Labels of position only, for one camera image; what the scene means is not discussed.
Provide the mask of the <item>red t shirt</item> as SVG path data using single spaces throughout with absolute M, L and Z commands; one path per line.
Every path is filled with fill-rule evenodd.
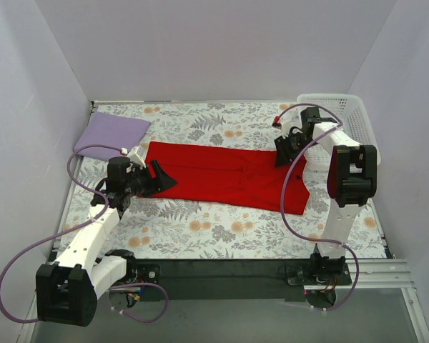
M 149 144 L 146 163 L 156 160 L 177 185 L 156 198 L 217 202 L 280 211 L 287 166 L 275 166 L 275 151 L 215 146 Z

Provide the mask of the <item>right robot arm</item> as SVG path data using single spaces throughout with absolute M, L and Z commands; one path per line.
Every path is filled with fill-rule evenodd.
M 345 255 L 352 249 L 347 239 L 356 216 L 373 198 L 377 190 L 378 160 L 373 145 L 362 145 L 351 139 L 342 130 L 342 119 L 329 109 L 322 116 L 321 105 L 302 103 L 301 125 L 291 125 L 276 116 L 272 125 L 281 133 L 275 140 L 276 166 L 288 165 L 289 172 L 305 152 L 321 146 L 330 154 L 327 175 L 327 192 L 330 210 L 320 238 L 305 237 L 315 243 L 315 250 L 308 260 L 299 262 L 294 270 L 286 269 L 285 275 L 291 285 L 315 282 L 334 286 L 338 277 L 347 279 L 349 271 Z

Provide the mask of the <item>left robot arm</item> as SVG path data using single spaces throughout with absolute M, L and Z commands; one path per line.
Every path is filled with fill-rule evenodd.
M 177 185 L 155 160 L 147 166 L 139 158 L 113 157 L 107 175 L 96 186 L 89 223 L 78 230 L 69 246 L 36 273 L 39 320 L 87 326 L 98 299 L 117 283 L 133 284 L 139 271 L 133 252 L 111 250 L 99 258 L 113 228 L 121 221 L 132 197 L 151 197 Z

